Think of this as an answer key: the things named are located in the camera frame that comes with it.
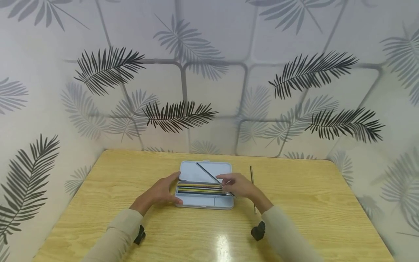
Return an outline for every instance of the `leaf print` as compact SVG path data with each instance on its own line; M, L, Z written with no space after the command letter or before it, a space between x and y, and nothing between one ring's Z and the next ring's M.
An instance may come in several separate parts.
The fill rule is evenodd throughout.
M419 213L419 154L417 148L412 155L402 154L385 172L381 197L400 206L406 221L413 225L411 217Z
M188 69L192 69L194 74L201 72L204 78L218 80L227 73L228 67L222 64L223 56L221 51L215 49L210 41L200 38L202 35L198 29L188 28L190 23L185 20L175 22L172 15L171 28L169 28L158 16L157 19L167 28L167 31L157 32L153 38L159 36L160 46L166 45L166 50L170 48L169 54L174 52L181 64L191 63Z
M358 108L356 110L342 110L339 114L332 117L333 109L325 109L318 114L313 114L310 125L305 129L309 129L313 134L318 132L321 139L333 140L334 137L339 137L340 134L352 136L356 141L364 143L368 141L371 143L383 140L381 135L381 128L385 125L380 124L379 120L369 121L375 116L374 111L365 108Z
M330 52L321 54L317 58L315 54L307 62L308 56L303 58L296 57L294 61L288 62L282 71L282 76L275 75L273 82L269 83L275 88L275 98L281 99L291 98L291 89L303 90L322 85L330 84L334 76L339 79L340 76L350 74L348 70L351 66L358 62L356 57L352 55L346 56L345 53Z
M387 51L388 66L397 72L405 89L410 89L410 102L419 104L419 29L410 36L403 24L403 37L389 37L381 41Z
M317 157L314 157L313 155L307 155L304 157L304 153L298 153L298 152L288 152L288 155L285 154L286 158L292 158L292 159L317 159Z
M9 247L3 250L6 247L4 241L0 241L0 262L6 262L7 258L9 257Z
M89 174L91 169L91 166L84 166L84 168L78 168L76 171L74 171L74 174L71 175L73 179L67 180L64 183L65 192L70 193L71 196L74 196L79 190L81 184L83 184L87 174Z
M46 26L50 26L52 22L52 15L54 15L54 18L60 25L61 29L65 31L64 25L62 24L61 18L59 17L57 12L57 10L59 10L67 16L71 17L73 20L75 20L85 28L89 29L82 22L80 22L75 17L73 17L72 15L70 15L69 13L67 13L59 7L59 5L61 4L68 4L71 2L72 0L0 0L0 8L13 6L8 18L13 18L19 15L18 22L26 19L28 16L30 16L31 14L35 13L36 10L38 10L35 18L35 26L39 24L44 17L46 20Z
M48 199L43 189L58 156L58 145L57 136L48 140L41 134L36 143L30 144L29 154L20 149L10 160L7 183L1 184L7 206L0 205L0 237L6 244L7 236L22 231L21 223L34 218Z
M384 215L383 210L377 205L377 202L371 196L365 195L357 197L357 199L370 220L373 218L381 218Z
M311 115L316 114L324 109L335 109L339 105L337 100L332 100L333 97L317 96L314 99L307 99L304 106L302 104L291 108L287 114L281 114L276 123L271 125L265 131L264 138L272 139L268 145L274 140L278 145L281 141L287 142L293 137L299 136L310 125Z
M173 150L164 150L163 148L155 148L155 147L149 147L144 149L144 151L149 151L149 152L169 152L169 153L173 153Z
M241 111L239 111L235 120L237 126L240 125L239 139L242 143L250 139L255 141L255 137L263 137L268 124L256 120L265 119L268 115L270 103L268 88L258 86L245 90Z
M83 91L81 85L69 83L67 90L61 94L62 104L70 114L70 122L78 129L82 137L92 140L100 138L101 133L106 131L106 118L99 114L93 99Z
M132 92L129 101L120 100L116 109L112 110L109 133L122 134L121 142L124 135L133 140L133 137L138 137L146 129L148 119L143 109L146 105L157 102L158 99L156 95L147 96L146 93L146 91L136 90L135 93Z
M279 24L275 27L284 26L282 31L287 30L290 26L297 22L297 34L303 25L305 13L311 17L317 28L321 30L320 25L311 13L311 8L323 8L331 5L333 1L325 0L255 0L248 1L249 4L258 7L269 7L260 16L267 16L265 21L279 20Z
M185 103L174 103L169 106L162 108L161 111L158 108L158 103L154 105L146 105L144 114L147 117L147 126L152 124L154 128L160 126L164 132L179 133L184 128L189 129L190 127L200 127L203 124L208 124L210 120L215 118L218 111L212 111L211 104L203 106L199 104L197 109L194 111L195 102L189 101Z
M407 214L404 214L404 215L407 217L407 219L406 219L407 224L412 229L414 229L416 232L419 233L419 213L417 213L416 215L407 215Z
M338 168L339 172L345 178L346 183L351 187L354 182L352 174L352 159L346 155L345 151L337 151L332 158L328 159L332 161Z
M28 95L28 90L20 82L8 82L9 78L0 81L0 114L5 114L4 110L15 111L26 107L26 100L22 96Z
M219 155L220 150L210 141L194 141L191 144L191 153L205 155Z
M144 55L131 50L125 56L126 48L110 47L106 52L106 48L101 51L99 49L97 57L91 53L90 57L87 51L81 54L81 58L77 59L77 63L81 72L77 71L78 77L75 79L86 84L90 92L103 96L108 94L105 87L112 87L121 83L127 84L129 80L134 79L131 72L138 73L138 70L145 69L142 66L141 59Z

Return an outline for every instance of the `pencil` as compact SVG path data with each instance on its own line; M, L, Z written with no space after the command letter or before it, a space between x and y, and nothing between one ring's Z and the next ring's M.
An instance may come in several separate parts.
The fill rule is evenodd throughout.
M255 181L253 180L253 168L252 168L252 166L250 166L250 179L252 180L252 184L255 184ZM255 204L253 204L253 208L255 209L255 214L257 214Z

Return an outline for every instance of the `sleeve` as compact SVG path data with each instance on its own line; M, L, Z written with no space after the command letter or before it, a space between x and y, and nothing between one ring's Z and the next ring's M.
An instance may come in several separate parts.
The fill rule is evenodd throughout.
M81 262L119 262L140 230L142 215L132 209L119 212Z
M268 242L285 262L323 262L294 223L276 206L262 214Z

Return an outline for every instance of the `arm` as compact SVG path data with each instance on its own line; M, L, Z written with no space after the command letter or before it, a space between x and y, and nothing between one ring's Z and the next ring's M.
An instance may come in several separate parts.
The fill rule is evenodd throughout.
M265 222L268 242L284 262L324 261L310 247L288 216L242 174L224 174L217 178L223 179L224 191L247 197L255 204Z
M182 204L182 200L169 192L170 184L179 175L180 172L176 172L158 180L149 190L137 197L129 209L122 210L81 262L119 262L137 237L141 220L153 204Z

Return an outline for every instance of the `pencil case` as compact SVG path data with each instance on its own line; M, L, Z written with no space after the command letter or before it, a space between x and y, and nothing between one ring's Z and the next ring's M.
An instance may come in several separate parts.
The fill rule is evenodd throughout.
M197 161L181 163L179 182L175 196L183 200L183 208L209 208L229 210L234 207L233 196L225 194L200 167ZM225 162L198 161L213 176L232 172L231 164Z

